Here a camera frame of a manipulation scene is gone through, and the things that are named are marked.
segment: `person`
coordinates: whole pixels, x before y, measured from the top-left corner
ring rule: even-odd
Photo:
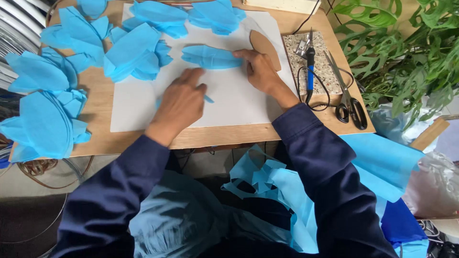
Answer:
[[[190,202],[171,197],[180,192],[179,188],[194,187],[181,196],[187,198],[202,187],[190,186],[193,183],[189,181],[180,183],[179,176],[183,175],[165,173],[168,146],[202,116],[207,86],[196,86],[204,73],[196,68],[184,70],[164,91],[145,133],[69,195],[52,257],[398,257],[379,226],[374,193],[360,183],[351,164],[354,151],[299,101],[279,78],[267,55],[254,50],[238,50],[233,55],[248,61],[249,82],[275,98],[284,111],[272,125],[306,194],[314,201],[319,253],[297,252],[265,233],[256,237],[257,230],[268,227],[263,224],[249,229],[266,223],[255,221],[258,218],[248,220],[244,230],[239,230],[252,231],[253,237],[234,234],[233,226],[220,223],[234,221],[221,215],[226,208],[207,204],[204,208],[191,207],[204,199],[213,202],[215,197],[209,191],[199,190],[201,195]],[[172,184],[161,186],[166,177],[173,177]],[[208,210],[212,210],[212,216],[202,215]],[[244,214],[236,216],[239,222],[252,216],[239,210],[236,214]],[[137,219],[144,215],[149,219]],[[213,225],[218,223],[218,230],[214,230]],[[191,226],[183,229],[185,224]],[[148,233],[140,236],[138,230]],[[193,246],[183,242],[192,242]]]

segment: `scissors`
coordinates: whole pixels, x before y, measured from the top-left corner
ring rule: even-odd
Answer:
[[[347,86],[344,83],[343,78],[341,77],[340,70],[338,66],[336,65],[335,59],[333,58],[331,53],[330,53],[330,56],[327,54],[327,52],[324,51],[324,53],[343,91],[343,97],[341,98],[341,103],[336,107],[336,110],[335,110],[336,118],[343,123],[348,123],[349,116],[351,116],[352,121],[354,122],[354,125],[358,129],[360,130],[367,129],[368,122],[367,122],[367,117],[365,116],[365,110],[363,109],[360,102],[356,100],[355,98],[352,98],[351,94],[349,94],[349,91],[347,90]]]

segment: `brown cardboard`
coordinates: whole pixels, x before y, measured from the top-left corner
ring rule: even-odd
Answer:
[[[277,72],[282,69],[280,67],[279,56],[277,55],[276,49],[273,44],[271,44],[271,41],[263,36],[263,34],[252,30],[250,32],[250,43],[252,43],[253,49],[262,54],[267,54],[271,58],[274,69],[276,69]]]

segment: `green plant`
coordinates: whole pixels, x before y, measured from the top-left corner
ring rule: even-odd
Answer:
[[[333,9],[353,19],[335,33],[346,35],[340,45],[366,89],[362,97],[367,109],[377,109],[379,99],[386,97],[392,101],[393,117],[413,110],[405,129],[418,117],[423,96],[430,97],[430,111],[420,121],[431,118],[459,93],[459,0],[417,1],[420,6],[409,21],[418,29],[405,40],[396,28],[388,33],[402,12],[400,0],[390,0],[387,8],[380,0],[370,4],[344,0]],[[364,11],[353,13],[358,7]],[[356,32],[349,25],[363,30]]]

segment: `white paper sheet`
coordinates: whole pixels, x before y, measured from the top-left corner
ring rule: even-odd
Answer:
[[[133,15],[129,11],[131,4],[124,4],[123,20]],[[276,48],[282,70],[280,78],[295,90],[295,82],[280,36],[279,27],[267,12],[246,11],[240,28],[230,36],[219,36],[210,29],[202,29],[185,23],[188,36],[184,39],[172,39],[162,34],[168,46],[172,47],[169,55],[174,59],[161,68],[154,81],[142,81],[129,76],[115,84],[113,96],[111,132],[135,131],[145,129],[156,112],[156,100],[164,90],[178,77],[185,68],[198,67],[196,64],[181,59],[182,49],[189,45],[208,45],[226,50],[252,49],[249,40],[251,29],[263,33]],[[190,127],[208,127],[225,125],[243,125],[270,123],[281,113],[276,101],[255,89],[248,81],[246,65],[225,70],[207,70],[199,83],[207,84],[207,95],[215,103],[205,103],[201,119]]]

